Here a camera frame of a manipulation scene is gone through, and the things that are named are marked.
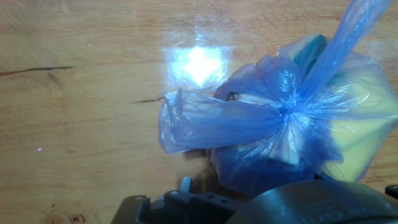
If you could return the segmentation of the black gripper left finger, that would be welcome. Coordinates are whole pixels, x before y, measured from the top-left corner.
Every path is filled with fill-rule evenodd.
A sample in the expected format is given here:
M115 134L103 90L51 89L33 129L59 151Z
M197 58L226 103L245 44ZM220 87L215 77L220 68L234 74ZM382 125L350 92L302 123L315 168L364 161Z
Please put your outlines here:
M184 177L177 190L152 201L147 195L125 198L111 224L225 224L245 203L212 192L193 194Z

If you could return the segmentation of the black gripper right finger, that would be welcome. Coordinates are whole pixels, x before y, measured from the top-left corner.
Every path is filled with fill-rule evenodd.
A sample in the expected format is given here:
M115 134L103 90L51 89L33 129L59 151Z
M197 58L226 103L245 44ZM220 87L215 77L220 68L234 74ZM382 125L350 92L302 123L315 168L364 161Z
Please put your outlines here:
M398 199L398 185L388 185L384 189L384 193L394 199Z

